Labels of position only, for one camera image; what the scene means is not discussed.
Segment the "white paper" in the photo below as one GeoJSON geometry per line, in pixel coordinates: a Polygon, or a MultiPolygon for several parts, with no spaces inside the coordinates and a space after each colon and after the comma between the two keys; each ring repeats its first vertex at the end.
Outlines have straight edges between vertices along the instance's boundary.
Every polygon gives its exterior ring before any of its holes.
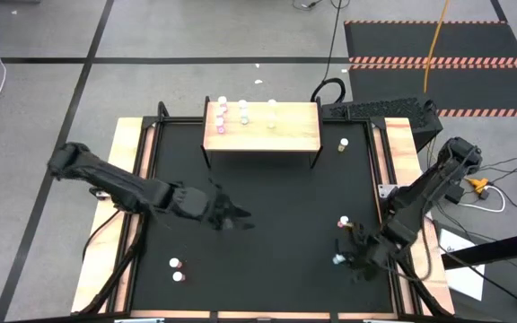
{"type": "MultiPolygon", "coordinates": [[[[469,240],[462,238],[450,231],[442,229],[440,233],[441,252],[445,250],[456,251],[469,247],[474,247],[475,244],[469,240]]],[[[484,265],[475,266],[474,268],[480,274],[484,274],[484,265]]],[[[458,291],[472,297],[476,300],[482,301],[482,290],[484,288],[484,278],[480,277],[470,268],[463,267],[458,269],[446,270],[446,281],[448,286],[454,291],[458,291]]]]}

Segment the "paper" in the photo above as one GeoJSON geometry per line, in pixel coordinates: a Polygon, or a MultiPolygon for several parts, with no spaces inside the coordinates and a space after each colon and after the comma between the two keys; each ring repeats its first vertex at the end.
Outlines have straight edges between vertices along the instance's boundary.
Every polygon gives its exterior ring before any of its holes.
{"type": "MultiPolygon", "coordinates": [[[[474,247],[475,244],[461,236],[442,229],[440,233],[440,246],[442,253],[445,253],[445,250],[448,250],[449,252],[456,251],[474,247]]],[[[484,274],[484,267],[485,265],[474,266],[474,268],[482,275],[484,274]]],[[[470,268],[463,267],[446,270],[446,281],[448,282],[448,286],[454,291],[461,292],[471,298],[482,301],[484,278],[474,273],[470,268]]]]}

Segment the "table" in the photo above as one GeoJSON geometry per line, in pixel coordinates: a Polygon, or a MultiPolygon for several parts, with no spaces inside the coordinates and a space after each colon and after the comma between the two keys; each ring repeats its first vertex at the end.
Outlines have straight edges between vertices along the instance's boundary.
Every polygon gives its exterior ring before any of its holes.
{"type": "Polygon", "coordinates": [[[320,154],[320,116],[316,102],[248,102],[247,125],[241,123],[238,102],[227,102],[223,114],[225,132],[216,128],[218,102],[207,101],[205,133],[201,146],[207,167],[206,152],[307,152],[320,154]]]}
{"type": "MultiPolygon", "coordinates": [[[[150,152],[150,147],[153,145],[155,131],[153,127],[146,129],[146,137],[142,142],[142,146],[138,146],[139,136],[141,133],[142,118],[121,118],[118,121],[117,130],[113,139],[109,162],[125,170],[133,170],[136,153],[139,149],[144,152],[150,152]]],[[[399,184],[409,184],[413,182],[420,174],[414,141],[407,119],[402,118],[387,118],[386,131],[390,143],[390,151],[384,152],[381,144],[381,132],[374,129],[374,142],[379,157],[378,167],[381,169],[382,182],[387,183],[386,159],[385,153],[390,153],[393,168],[396,173],[396,178],[399,184]]],[[[151,156],[149,153],[143,154],[143,160],[139,167],[139,175],[146,177],[148,161],[151,156]]],[[[112,214],[112,203],[107,201],[98,202],[95,219],[93,221],[92,230],[101,225],[112,214]]],[[[131,241],[134,231],[133,223],[136,221],[135,217],[131,218],[129,225],[129,239],[131,241]]],[[[93,298],[97,291],[100,290],[104,281],[109,277],[115,258],[117,256],[118,242],[123,226],[123,216],[117,217],[110,225],[108,225],[103,232],[97,236],[93,243],[87,250],[87,257],[83,262],[82,272],[79,279],[79,284],[74,297],[74,304],[72,310],[80,310],[86,306],[93,298]]],[[[436,297],[438,302],[450,312],[453,312],[451,303],[451,296],[446,284],[443,264],[437,248],[437,238],[434,226],[425,222],[426,238],[428,239],[428,246],[432,255],[433,274],[425,282],[428,290],[436,297]]],[[[412,247],[413,262],[418,275],[423,275],[426,270],[425,261],[425,244],[422,241],[422,235],[418,235],[418,240],[412,247]]],[[[121,278],[117,299],[113,304],[114,310],[123,310],[125,305],[125,295],[128,287],[129,274],[128,270],[121,278]]],[[[403,294],[403,307],[406,313],[413,313],[413,303],[410,297],[410,291],[407,287],[407,282],[400,280],[403,294]]],[[[422,306],[423,312],[427,313],[425,306],[422,306]]],[[[209,318],[208,311],[134,311],[131,313],[134,317],[165,317],[165,318],[209,318]]],[[[218,312],[218,317],[238,318],[238,319],[254,319],[269,317],[273,319],[329,319],[329,313],[289,313],[289,312],[218,312]]],[[[339,319],[394,319],[395,313],[339,313],[339,319]]]]}

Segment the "black floor line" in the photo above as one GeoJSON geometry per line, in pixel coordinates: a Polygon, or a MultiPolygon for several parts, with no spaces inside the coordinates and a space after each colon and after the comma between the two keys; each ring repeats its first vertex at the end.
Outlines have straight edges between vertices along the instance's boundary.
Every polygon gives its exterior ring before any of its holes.
{"type": "MultiPolygon", "coordinates": [[[[2,57],[6,64],[84,64],[86,57],[2,57]]],[[[211,65],[211,64],[326,64],[328,57],[95,57],[94,64],[211,65]]],[[[332,64],[348,64],[348,57],[332,57],[332,64]]]]}
{"type": "MultiPolygon", "coordinates": [[[[77,81],[77,85],[75,86],[73,97],[71,99],[71,102],[69,103],[65,119],[63,120],[63,125],[61,126],[61,130],[59,131],[59,135],[55,143],[55,148],[59,147],[60,145],[66,142],[69,130],[71,129],[71,125],[73,124],[75,112],[79,107],[79,101],[81,100],[81,97],[83,95],[83,89],[85,87],[85,84],[87,83],[89,73],[91,72],[92,61],[95,58],[95,55],[97,54],[97,49],[99,48],[101,37],[103,35],[103,32],[105,31],[105,26],[107,24],[107,20],[109,19],[111,8],[113,7],[113,2],[114,0],[107,0],[107,2],[105,3],[105,7],[103,8],[103,13],[101,15],[101,18],[99,19],[97,30],[95,31],[95,35],[93,36],[91,46],[89,47],[87,58],[85,59],[81,74],[79,75],[79,80],[77,81]]],[[[21,243],[19,245],[19,248],[17,249],[17,253],[15,254],[15,259],[13,260],[11,270],[9,272],[9,275],[7,276],[7,280],[5,281],[4,289],[1,292],[0,322],[5,321],[7,311],[9,310],[9,306],[11,305],[11,302],[13,300],[13,295],[15,294],[17,283],[19,282],[19,278],[22,274],[22,270],[25,266],[25,261],[27,260],[29,250],[31,248],[31,244],[33,242],[33,239],[35,238],[35,232],[37,230],[39,220],[41,219],[41,215],[43,213],[43,207],[47,202],[52,181],[53,179],[51,178],[49,172],[46,171],[45,177],[41,182],[41,187],[39,188],[39,192],[35,199],[35,204],[33,206],[33,209],[31,210],[29,221],[27,222],[27,226],[25,228],[25,231],[23,232],[21,243]]]]}
{"type": "Polygon", "coordinates": [[[498,16],[498,20],[501,22],[508,22],[508,19],[506,19],[506,14],[504,13],[504,10],[502,9],[502,6],[498,2],[498,0],[490,0],[490,2],[494,7],[495,15],[498,16]]]}

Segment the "small wooden table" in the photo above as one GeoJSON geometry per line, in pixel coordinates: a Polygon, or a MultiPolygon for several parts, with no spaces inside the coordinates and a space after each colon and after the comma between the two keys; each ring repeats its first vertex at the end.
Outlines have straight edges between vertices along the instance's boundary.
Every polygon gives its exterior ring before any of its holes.
{"type": "Polygon", "coordinates": [[[227,102],[223,114],[224,133],[216,127],[220,105],[208,101],[205,105],[205,135],[201,149],[206,166],[211,164],[206,152],[305,152],[316,153],[311,168],[320,156],[320,114],[315,102],[248,102],[249,123],[241,123],[238,102],[227,102]]]}
{"type": "MultiPolygon", "coordinates": [[[[143,158],[139,161],[139,176],[147,176],[150,151],[155,138],[153,127],[148,127],[145,140],[139,144],[139,137],[142,131],[142,118],[120,118],[111,146],[109,163],[124,170],[133,171],[136,155],[139,149],[145,151],[143,158]]],[[[384,147],[381,144],[381,133],[375,128],[373,131],[374,143],[378,154],[378,167],[381,170],[382,183],[388,184],[386,171],[386,159],[384,147]]],[[[405,118],[386,118],[386,136],[390,144],[390,156],[394,172],[399,185],[409,185],[417,179],[422,171],[418,163],[412,131],[405,118]]],[[[113,203],[110,199],[98,202],[95,212],[92,231],[99,227],[113,212],[113,203]]],[[[129,225],[127,246],[135,236],[137,217],[133,216],[129,225]]],[[[121,239],[123,227],[123,214],[119,214],[104,227],[97,237],[91,242],[87,249],[87,257],[83,261],[83,267],[79,276],[79,284],[74,296],[72,311],[84,308],[109,278],[113,271],[115,259],[118,254],[118,245],[121,239]]],[[[446,277],[442,258],[438,250],[438,239],[434,225],[425,220],[424,223],[427,246],[432,257],[432,274],[425,280],[425,286],[434,298],[449,312],[453,313],[454,308],[451,301],[450,290],[446,283],[446,277]]],[[[422,234],[417,235],[417,240],[412,246],[412,260],[416,274],[424,275],[428,264],[425,255],[426,244],[422,234]]],[[[122,311],[125,308],[129,286],[129,267],[118,282],[118,291],[114,303],[114,311],[122,311]]],[[[408,289],[408,282],[399,278],[402,290],[402,307],[406,313],[414,313],[413,301],[408,289]]],[[[427,307],[421,302],[424,314],[428,314],[427,307]]],[[[396,310],[391,313],[338,313],[338,319],[396,319],[396,310]]],[[[209,319],[208,310],[133,310],[131,316],[134,318],[200,318],[209,319]]],[[[231,312],[219,311],[219,319],[330,319],[329,313],[292,313],[292,312],[231,312]]]]}

